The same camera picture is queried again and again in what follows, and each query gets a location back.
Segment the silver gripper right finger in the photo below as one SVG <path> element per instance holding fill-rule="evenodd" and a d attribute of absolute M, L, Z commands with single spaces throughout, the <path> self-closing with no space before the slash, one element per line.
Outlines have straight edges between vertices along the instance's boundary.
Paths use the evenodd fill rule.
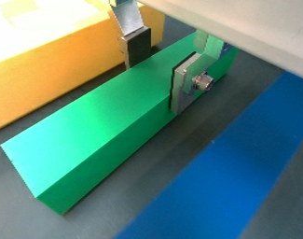
<path fill-rule="evenodd" d="M 214 78 L 207 70 L 218 61 L 223 41 L 201 30 L 195 32 L 194 51 L 173 69 L 170 109 L 179 114 L 195 101 L 198 91 L 209 91 Z"/>

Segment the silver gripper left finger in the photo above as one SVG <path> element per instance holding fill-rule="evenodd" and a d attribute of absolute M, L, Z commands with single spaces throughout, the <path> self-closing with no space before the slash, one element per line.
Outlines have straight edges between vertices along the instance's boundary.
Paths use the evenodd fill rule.
<path fill-rule="evenodd" d="M 143 24 L 137 0 L 109 0 L 121 31 L 125 65 L 131 68 L 151 55 L 151 29 Z"/>

